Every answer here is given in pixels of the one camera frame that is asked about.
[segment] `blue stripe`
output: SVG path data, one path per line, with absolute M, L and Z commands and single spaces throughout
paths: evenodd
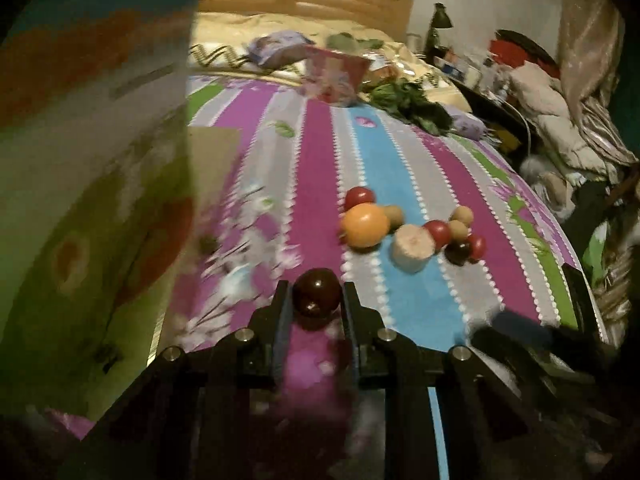
M 348 113 L 358 139 L 367 185 L 376 193 L 377 202 L 400 206 L 407 223 L 422 225 L 425 220 L 411 178 L 375 111 L 369 105 L 360 105 L 348 108 Z M 357 117 L 367 118 L 376 126 L 361 126 Z M 424 163 L 430 163 L 426 157 Z M 423 194 L 423 199 L 428 211 L 428 195 Z M 388 236 L 382 241 L 380 267 L 396 329 L 420 346 L 446 352 L 465 340 L 465 325 L 440 266 L 436 258 L 431 258 L 417 274 L 402 272 L 391 261 L 391 240 Z

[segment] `brown ball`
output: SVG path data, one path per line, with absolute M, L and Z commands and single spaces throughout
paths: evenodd
M 404 225 L 404 213 L 397 205 L 385 205 L 382 208 L 387 218 L 389 218 L 389 230 L 395 231 L 401 225 Z
M 474 222 L 474 212 L 466 205 L 459 205 L 453 210 L 449 220 L 459 220 L 465 226 L 469 227 Z
M 451 238 L 455 242 L 463 242 L 469 236 L 469 229 L 460 220 L 449 222 L 449 230 L 451 231 Z

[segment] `red tomato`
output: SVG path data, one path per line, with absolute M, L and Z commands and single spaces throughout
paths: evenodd
M 358 204 L 375 203 L 376 194 L 368 187 L 356 186 L 347 191 L 344 196 L 344 210 L 348 211 Z
M 427 229 L 431 238 L 433 238 L 436 244 L 436 251 L 439 251 L 445 245 L 451 243 L 451 229 L 449 229 L 449 224 L 446 222 L 442 220 L 429 220 L 422 227 Z
M 469 260 L 473 263 L 481 260 L 484 256 L 484 253 L 486 252 L 486 240 L 484 239 L 484 237 L 471 233 L 466 241 L 471 245 L 471 254 L 469 256 Z

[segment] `screw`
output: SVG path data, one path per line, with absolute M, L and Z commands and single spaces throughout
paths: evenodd
M 398 334 L 395 330 L 391 330 L 390 328 L 381 328 L 378 330 L 378 338 L 382 339 L 382 341 L 386 341 L 387 343 L 393 341 Z
M 169 346 L 162 351 L 162 357 L 164 357 L 170 363 L 174 362 L 178 357 L 182 355 L 182 349 L 178 346 Z
M 454 346 L 451 354 L 458 361 L 466 361 L 471 357 L 471 350 L 469 350 L 469 348 L 467 348 L 466 346 Z
M 247 341 L 251 341 L 254 338 L 254 331 L 250 328 L 241 328 L 240 330 L 236 330 L 236 339 L 238 341 L 242 341 L 246 343 Z

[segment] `brown fabric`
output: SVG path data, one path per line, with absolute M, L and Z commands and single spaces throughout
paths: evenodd
M 585 142 L 604 160 L 637 161 L 607 112 L 616 81 L 624 20 L 611 0 L 562 0 L 558 44 L 562 93 Z

